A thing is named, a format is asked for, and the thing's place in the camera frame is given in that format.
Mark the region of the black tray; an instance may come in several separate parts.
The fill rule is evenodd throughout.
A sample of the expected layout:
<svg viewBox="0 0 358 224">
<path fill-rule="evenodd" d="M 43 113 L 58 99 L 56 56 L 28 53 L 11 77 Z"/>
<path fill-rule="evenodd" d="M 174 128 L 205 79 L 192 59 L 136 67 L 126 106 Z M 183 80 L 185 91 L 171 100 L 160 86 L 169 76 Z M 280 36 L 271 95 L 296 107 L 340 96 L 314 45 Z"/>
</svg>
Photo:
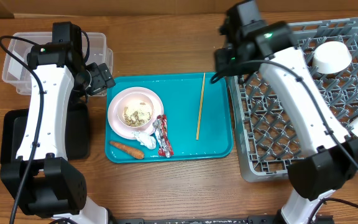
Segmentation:
<svg viewBox="0 0 358 224">
<path fill-rule="evenodd" d="M 24 137 L 28 109 L 11 110 L 5 114 L 0 163 L 15 159 L 16 152 Z M 65 148 L 69 160 L 86 159 L 90 154 L 90 117 L 83 103 L 68 109 L 65 131 Z"/>
</svg>

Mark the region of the red foil snack wrapper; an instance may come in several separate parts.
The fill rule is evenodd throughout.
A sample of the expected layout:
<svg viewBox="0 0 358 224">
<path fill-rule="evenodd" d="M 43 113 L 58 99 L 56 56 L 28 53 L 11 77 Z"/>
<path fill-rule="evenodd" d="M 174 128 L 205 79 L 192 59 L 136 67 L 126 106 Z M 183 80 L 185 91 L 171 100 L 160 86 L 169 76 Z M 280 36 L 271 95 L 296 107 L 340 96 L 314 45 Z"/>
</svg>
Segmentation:
<svg viewBox="0 0 358 224">
<path fill-rule="evenodd" d="M 165 114 L 158 115 L 152 126 L 155 130 L 155 137 L 159 144 L 158 154 L 163 157 L 172 157 L 174 155 L 172 145 L 167 136 L 167 117 Z"/>
</svg>

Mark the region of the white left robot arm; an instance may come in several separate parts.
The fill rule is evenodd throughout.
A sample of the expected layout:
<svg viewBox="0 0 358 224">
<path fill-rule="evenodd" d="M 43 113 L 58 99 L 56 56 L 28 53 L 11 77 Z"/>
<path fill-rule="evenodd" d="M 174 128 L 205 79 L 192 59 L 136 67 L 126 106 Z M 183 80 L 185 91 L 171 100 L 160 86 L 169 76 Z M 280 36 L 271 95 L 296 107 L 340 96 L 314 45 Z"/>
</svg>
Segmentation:
<svg viewBox="0 0 358 224">
<path fill-rule="evenodd" d="M 55 223 L 115 223 L 112 213 L 87 196 L 84 175 L 67 160 L 65 130 L 74 78 L 67 67 L 39 65 L 24 137 L 15 159 L 1 166 L 0 178 L 17 209 Z"/>
</svg>

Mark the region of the white tissue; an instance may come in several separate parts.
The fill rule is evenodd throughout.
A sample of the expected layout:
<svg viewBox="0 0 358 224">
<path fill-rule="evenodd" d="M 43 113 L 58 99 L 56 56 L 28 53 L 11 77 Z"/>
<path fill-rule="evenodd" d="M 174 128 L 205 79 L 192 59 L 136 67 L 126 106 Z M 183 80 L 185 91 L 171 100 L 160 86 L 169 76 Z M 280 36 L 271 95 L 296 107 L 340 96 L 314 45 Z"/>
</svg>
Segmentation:
<svg viewBox="0 0 358 224">
<path fill-rule="evenodd" d="M 156 139 L 145 132 L 134 131 L 133 135 L 135 139 L 140 142 L 142 146 L 145 146 L 147 149 L 153 150 L 157 146 Z"/>
</svg>

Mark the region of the teal plastic tray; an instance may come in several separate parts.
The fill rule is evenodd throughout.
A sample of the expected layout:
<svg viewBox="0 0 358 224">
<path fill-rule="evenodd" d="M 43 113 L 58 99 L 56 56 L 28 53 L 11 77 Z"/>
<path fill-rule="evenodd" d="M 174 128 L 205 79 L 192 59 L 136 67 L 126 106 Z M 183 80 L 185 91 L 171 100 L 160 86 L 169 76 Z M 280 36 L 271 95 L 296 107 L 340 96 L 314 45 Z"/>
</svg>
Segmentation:
<svg viewBox="0 0 358 224">
<path fill-rule="evenodd" d="M 167 117 L 167 136 L 174 155 L 169 161 L 215 159 L 227 156 L 233 149 L 231 115 L 224 79 L 210 83 L 213 73 L 206 73 L 199 140 L 196 140 L 203 73 L 144 75 L 118 77 L 116 85 L 107 90 L 105 154 L 115 163 L 136 163 L 138 160 L 110 145 L 117 141 L 144 152 L 142 162 L 165 162 L 158 150 L 150 150 L 135 139 L 118 136 L 107 119 L 108 104 L 120 91 L 143 87 L 156 93 Z"/>
</svg>

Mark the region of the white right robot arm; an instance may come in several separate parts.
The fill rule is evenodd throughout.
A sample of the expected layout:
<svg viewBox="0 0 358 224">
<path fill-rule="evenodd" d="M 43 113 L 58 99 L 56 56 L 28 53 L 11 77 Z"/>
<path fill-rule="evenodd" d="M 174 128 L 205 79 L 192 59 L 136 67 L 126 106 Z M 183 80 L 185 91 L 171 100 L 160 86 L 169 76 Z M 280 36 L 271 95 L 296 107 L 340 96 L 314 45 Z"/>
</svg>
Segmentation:
<svg viewBox="0 0 358 224">
<path fill-rule="evenodd" d="M 274 217 L 249 217 L 251 223 L 332 223 L 316 218 L 322 204 L 358 172 L 358 117 L 348 131 L 333 115 L 314 84 L 303 52 L 287 47 L 270 60 L 241 60 L 232 49 L 215 52 L 216 74 L 259 71 L 281 101 L 293 125 L 304 159 L 288 167 L 293 191 Z"/>
</svg>

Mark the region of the pink plate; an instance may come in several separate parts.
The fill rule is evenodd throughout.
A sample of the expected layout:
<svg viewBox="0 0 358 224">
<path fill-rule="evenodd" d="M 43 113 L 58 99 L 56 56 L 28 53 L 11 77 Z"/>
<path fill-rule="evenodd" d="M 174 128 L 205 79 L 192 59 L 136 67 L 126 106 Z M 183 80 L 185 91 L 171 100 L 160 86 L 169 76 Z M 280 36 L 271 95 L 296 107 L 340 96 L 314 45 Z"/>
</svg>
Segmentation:
<svg viewBox="0 0 358 224">
<path fill-rule="evenodd" d="M 123 118 L 124 108 L 132 102 L 143 102 L 153 109 L 151 119 L 139 127 L 128 126 Z M 108 104 L 107 119 L 111 129 L 120 137 L 135 139 L 134 131 L 140 131 L 151 135 L 154 133 L 152 123 L 158 115 L 164 114 L 163 103 L 160 97 L 152 90 L 143 87 L 131 87 L 120 91 Z"/>
</svg>

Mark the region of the grey dish rack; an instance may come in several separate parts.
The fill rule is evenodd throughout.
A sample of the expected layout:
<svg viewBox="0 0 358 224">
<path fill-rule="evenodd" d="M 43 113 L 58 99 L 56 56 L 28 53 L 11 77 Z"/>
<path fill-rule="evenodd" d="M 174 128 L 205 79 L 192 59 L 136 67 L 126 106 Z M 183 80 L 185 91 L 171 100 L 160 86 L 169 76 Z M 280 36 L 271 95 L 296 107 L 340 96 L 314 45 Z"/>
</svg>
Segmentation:
<svg viewBox="0 0 358 224">
<path fill-rule="evenodd" d="M 358 17 L 291 23 L 309 71 L 341 124 L 358 117 Z M 323 75 L 312 66 L 314 51 L 325 42 L 344 43 L 352 62 L 343 72 Z M 260 74 L 247 82 L 227 78 L 241 176 L 248 182 L 286 179 L 289 165 L 302 160 L 299 142 L 278 96 Z"/>
</svg>

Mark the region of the orange carrot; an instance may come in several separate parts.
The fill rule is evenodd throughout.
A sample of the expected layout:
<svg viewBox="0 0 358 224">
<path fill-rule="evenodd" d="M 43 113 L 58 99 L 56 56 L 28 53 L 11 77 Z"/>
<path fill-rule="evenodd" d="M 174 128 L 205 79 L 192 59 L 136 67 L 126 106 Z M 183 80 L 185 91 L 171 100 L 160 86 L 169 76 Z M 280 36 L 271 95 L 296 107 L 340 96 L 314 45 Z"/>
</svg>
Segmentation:
<svg viewBox="0 0 358 224">
<path fill-rule="evenodd" d="M 125 152 L 126 154 L 132 156 L 132 157 L 135 158 L 135 159 L 139 159 L 139 160 L 144 159 L 144 156 L 145 156 L 145 155 L 144 155 L 144 153 L 143 153 L 141 150 L 139 150 L 139 149 L 136 149 L 136 148 L 134 148 L 134 147 L 130 147 L 130 146 L 128 146 L 128 145 L 125 145 L 125 144 L 123 144 L 123 143 L 116 142 L 116 141 L 110 141 L 109 143 L 110 143 L 110 145 L 112 145 L 112 146 L 118 148 L 119 150 Z"/>
</svg>

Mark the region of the white bowl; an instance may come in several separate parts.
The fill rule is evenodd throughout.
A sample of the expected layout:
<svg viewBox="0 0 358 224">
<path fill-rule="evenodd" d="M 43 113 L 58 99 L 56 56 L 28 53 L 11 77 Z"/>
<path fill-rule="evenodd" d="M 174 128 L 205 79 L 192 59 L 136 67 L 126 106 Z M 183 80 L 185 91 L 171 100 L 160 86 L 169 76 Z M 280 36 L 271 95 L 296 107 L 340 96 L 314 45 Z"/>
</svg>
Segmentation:
<svg viewBox="0 0 358 224">
<path fill-rule="evenodd" d="M 317 72 L 332 74 L 346 69 L 352 62 L 352 56 L 346 44 L 339 41 L 325 42 L 313 51 L 312 65 Z"/>
</svg>

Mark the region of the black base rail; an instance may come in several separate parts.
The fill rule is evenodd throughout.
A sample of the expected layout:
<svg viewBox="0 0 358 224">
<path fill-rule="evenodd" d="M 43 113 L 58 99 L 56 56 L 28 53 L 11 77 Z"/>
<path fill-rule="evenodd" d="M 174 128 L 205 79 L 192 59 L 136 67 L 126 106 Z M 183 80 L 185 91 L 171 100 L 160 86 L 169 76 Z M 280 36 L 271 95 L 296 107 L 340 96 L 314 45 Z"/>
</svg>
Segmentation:
<svg viewBox="0 0 358 224">
<path fill-rule="evenodd" d="M 274 224 L 285 223 L 277 215 L 253 215 L 247 218 L 144 220 L 143 218 L 117 219 L 118 224 Z"/>
</svg>

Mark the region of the clear plastic bin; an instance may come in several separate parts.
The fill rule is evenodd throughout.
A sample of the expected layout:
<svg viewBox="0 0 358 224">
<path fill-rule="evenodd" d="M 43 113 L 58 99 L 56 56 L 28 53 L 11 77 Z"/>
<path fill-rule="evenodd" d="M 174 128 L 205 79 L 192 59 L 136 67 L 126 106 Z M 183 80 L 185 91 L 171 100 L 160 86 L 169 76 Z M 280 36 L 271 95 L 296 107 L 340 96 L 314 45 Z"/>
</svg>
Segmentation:
<svg viewBox="0 0 358 224">
<path fill-rule="evenodd" d="M 52 41 L 51 32 L 17 32 L 16 37 L 31 40 L 37 44 L 46 44 Z M 85 53 L 89 50 L 87 64 L 105 63 L 109 70 L 113 69 L 113 52 L 108 48 L 106 36 L 99 32 L 88 33 L 89 42 L 86 37 L 82 37 L 82 48 Z M 23 62 L 27 61 L 27 54 L 30 52 L 32 44 L 20 40 L 11 39 L 8 50 Z M 2 80 L 16 88 L 20 95 L 30 95 L 32 90 L 31 74 L 11 56 L 6 55 L 2 71 Z"/>
</svg>

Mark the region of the wooden chopstick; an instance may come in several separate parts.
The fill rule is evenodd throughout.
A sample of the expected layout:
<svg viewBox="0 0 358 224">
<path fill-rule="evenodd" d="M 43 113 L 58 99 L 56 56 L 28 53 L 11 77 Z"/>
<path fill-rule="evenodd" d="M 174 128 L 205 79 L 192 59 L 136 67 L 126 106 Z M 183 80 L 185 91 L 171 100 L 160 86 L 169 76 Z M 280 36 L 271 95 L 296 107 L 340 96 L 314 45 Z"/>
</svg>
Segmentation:
<svg viewBox="0 0 358 224">
<path fill-rule="evenodd" d="M 199 106 L 198 123 L 197 123 L 197 130 L 196 130 L 196 140 L 197 141 L 199 140 L 199 136 L 200 136 L 200 127 L 201 127 L 201 117 L 202 117 L 202 109 L 203 109 L 205 80 L 206 80 L 206 73 L 204 72 L 204 74 L 203 74 L 203 82 L 202 82 L 202 86 L 201 86 L 200 106 Z"/>
</svg>

